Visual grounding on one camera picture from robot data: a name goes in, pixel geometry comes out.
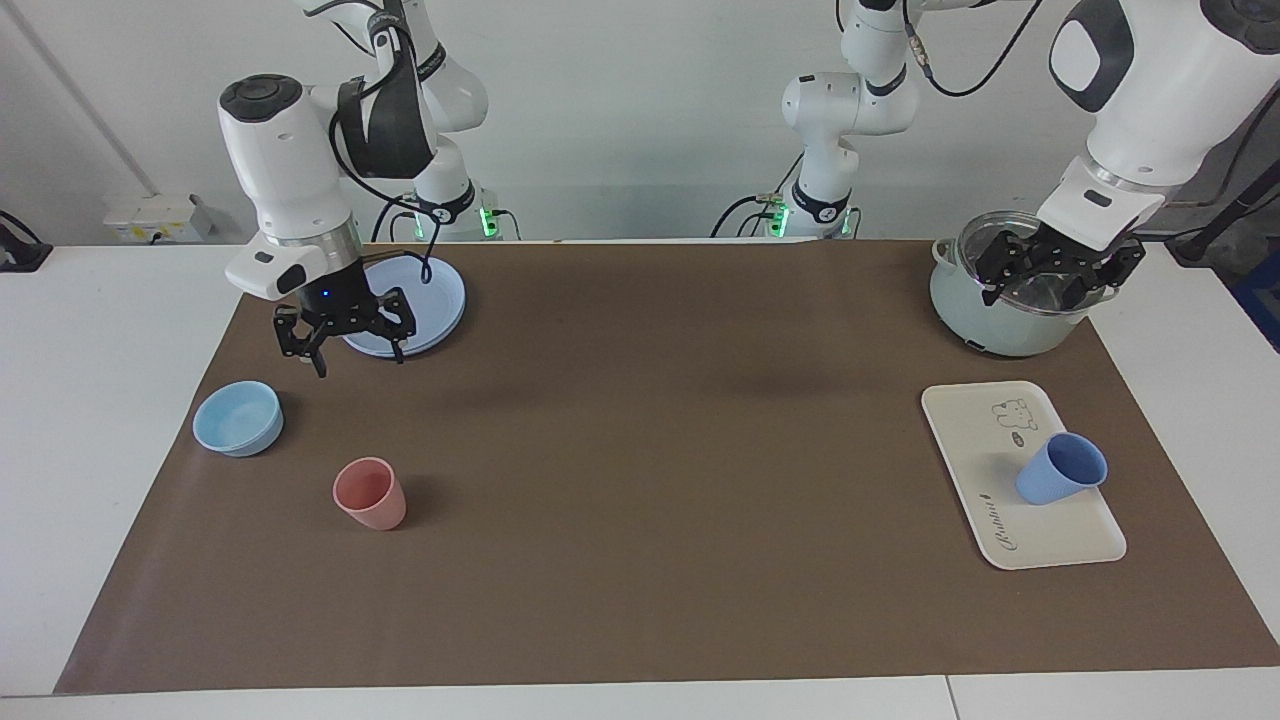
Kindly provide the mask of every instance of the white tray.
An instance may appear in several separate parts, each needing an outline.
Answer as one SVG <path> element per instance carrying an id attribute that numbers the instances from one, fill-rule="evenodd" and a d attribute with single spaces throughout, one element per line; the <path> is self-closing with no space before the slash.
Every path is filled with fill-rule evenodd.
<path id="1" fill-rule="evenodd" d="M 1044 442 L 1066 430 L 1039 386 L 937 386 L 924 391 L 922 404 L 988 562 L 1028 570 L 1124 557 L 1124 533 L 1097 488 L 1044 506 L 1030 505 L 1014 488 Z"/>

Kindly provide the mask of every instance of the green light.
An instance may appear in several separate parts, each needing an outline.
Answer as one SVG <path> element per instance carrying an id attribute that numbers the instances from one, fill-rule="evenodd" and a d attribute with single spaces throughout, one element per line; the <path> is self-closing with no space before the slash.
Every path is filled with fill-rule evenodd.
<path id="1" fill-rule="evenodd" d="M 783 205 L 782 210 L 773 215 L 773 223 L 769 225 L 769 232 L 773 237 L 783 237 L 787 234 L 787 220 L 791 219 L 791 208 Z"/>
<path id="2" fill-rule="evenodd" d="M 498 234 L 498 220 L 488 208 L 480 208 L 480 225 L 484 228 L 485 237 Z"/>

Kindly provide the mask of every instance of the light blue plate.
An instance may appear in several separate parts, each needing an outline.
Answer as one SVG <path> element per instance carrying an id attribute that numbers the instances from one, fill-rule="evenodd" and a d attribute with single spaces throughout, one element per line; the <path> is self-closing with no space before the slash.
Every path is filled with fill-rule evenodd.
<path id="1" fill-rule="evenodd" d="M 417 334 L 403 343 L 404 355 L 417 355 L 449 337 L 462 320 L 467 306 L 467 288 L 462 275 L 444 260 L 431 258 L 431 282 L 422 284 L 422 261 L 416 258 L 383 260 L 366 270 L 369 287 L 381 295 L 393 287 L 404 291 L 404 299 L 417 320 Z M 394 357 L 392 343 L 370 333 L 343 336 L 347 345 L 374 357 Z"/>
<path id="2" fill-rule="evenodd" d="M 284 413 L 274 389 L 244 380 L 210 395 L 196 410 L 191 429 L 196 441 L 214 452 L 248 457 L 280 437 Z"/>

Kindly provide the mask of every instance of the electrical outlet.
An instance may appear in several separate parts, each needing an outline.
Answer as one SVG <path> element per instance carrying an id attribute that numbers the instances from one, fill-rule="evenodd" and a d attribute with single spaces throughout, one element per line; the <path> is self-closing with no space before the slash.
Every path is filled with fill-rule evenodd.
<path id="1" fill-rule="evenodd" d="M 120 200 L 102 218 L 115 238 L 129 245 L 206 242 L 214 223 L 195 196 L 156 195 Z"/>

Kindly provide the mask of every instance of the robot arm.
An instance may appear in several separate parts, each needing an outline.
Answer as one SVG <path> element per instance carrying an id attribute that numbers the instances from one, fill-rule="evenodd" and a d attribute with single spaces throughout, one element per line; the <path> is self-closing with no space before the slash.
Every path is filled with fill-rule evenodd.
<path id="1" fill-rule="evenodd" d="M 804 140 L 800 177 L 787 191 L 786 234 L 828 237 L 852 195 L 858 152 L 849 136 L 906 131 L 920 90 L 908 73 L 911 44 L 902 3 L 913 24 L 932 10 L 988 5 L 995 0 L 851 0 L 841 53 L 852 73 L 818 73 L 791 81 L 782 99 L 787 124 Z"/>
<path id="2" fill-rule="evenodd" d="M 369 36 L 371 12 L 358 3 L 334 5 L 326 0 L 293 0 L 293 4 L 307 17 L 324 17 L 338 23 L 357 42 Z M 422 0 L 403 0 L 399 9 L 392 4 L 387 9 L 402 14 L 408 24 L 419 51 L 417 77 L 439 132 L 480 127 L 489 114 L 489 94 L 475 74 L 449 58 L 431 27 Z M 361 45 L 370 50 L 367 44 Z"/>
<path id="3" fill-rule="evenodd" d="M 365 177 L 415 178 L 435 156 L 403 19 L 364 3 L 339 8 L 365 14 L 383 70 L 375 82 L 347 82 L 326 106 L 293 78 L 252 76 L 219 101 L 227 149 L 260 227 L 227 277 L 266 300 L 298 295 L 301 310 L 276 309 L 276 336 L 285 356 L 311 361 L 320 377 L 320 346 L 329 337 L 369 332 L 390 341 L 403 361 L 399 343 L 416 332 L 399 288 L 375 297 L 369 287 L 351 205 L 338 186 L 339 163 Z M 310 325 L 303 337 L 294 334 L 298 320 Z"/>
<path id="4" fill-rule="evenodd" d="M 1037 215 L 979 261 L 987 301 L 1038 274 L 1071 278 L 1068 306 L 1119 287 L 1143 252 L 1130 240 L 1280 79 L 1280 0 L 1083 0 L 1051 51 L 1059 87 L 1096 115 Z"/>

